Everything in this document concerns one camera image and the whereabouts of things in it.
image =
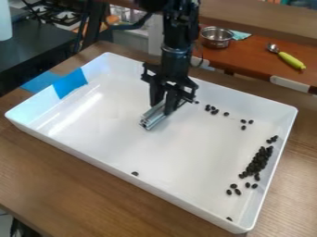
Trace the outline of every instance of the white container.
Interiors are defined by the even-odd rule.
[[[12,37],[11,15],[7,0],[0,0],[0,41]]]
[[[145,131],[138,125],[149,109],[141,62],[104,54],[82,70],[87,85],[62,100],[50,86],[6,117],[21,130],[232,233],[253,229],[298,113],[294,107],[194,79],[200,104],[185,104]],[[212,116],[206,104],[221,112]],[[254,124],[242,131],[240,119]],[[254,179],[237,175],[275,134],[279,139],[258,189],[246,189],[245,182]],[[231,183],[239,185],[241,196],[225,193]]]

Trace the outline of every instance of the wooden table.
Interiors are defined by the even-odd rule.
[[[300,72],[291,68],[278,55],[266,50],[268,43],[277,44],[281,51],[301,60],[307,69]],[[317,47],[252,35],[243,41],[232,41],[225,49],[203,47],[203,55],[217,69],[266,81],[271,76],[278,76],[307,84],[312,93],[317,92]],[[200,53],[195,52],[195,56],[200,56]]]
[[[68,73],[104,52],[155,61],[146,54],[100,42],[53,71]],[[203,69],[192,69],[190,74],[299,109],[259,222],[248,237],[315,237],[316,99],[259,80],[241,80]],[[29,96],[17,89],[0,98],[2,115]],[[19,131],[4,116],[0,118],[0,208],[48,236],[233,236]]]

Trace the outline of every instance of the spoon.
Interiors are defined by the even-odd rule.
[[[292,66],[294,69],[300,69],[303,70],[306,68],[306,66],[300,62],[298,59],[294,58],[293,56],[285,53],[285,52],[280,52],[280,49],[277,47],[276,44],[271,44],[268,43],[267,49],[272,52],[277,54],[279,57],[281,57],[286,63],[288,63],[290,66]]]

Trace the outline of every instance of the metal bowl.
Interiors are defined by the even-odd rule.
[[[204,28],[200,35],[202,44],[208,48],[226,48],[234,37],[232,32],[215,26]]]

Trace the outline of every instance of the floor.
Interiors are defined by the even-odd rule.
[[[0,237],[9,237],[12,217],[0,210]]]

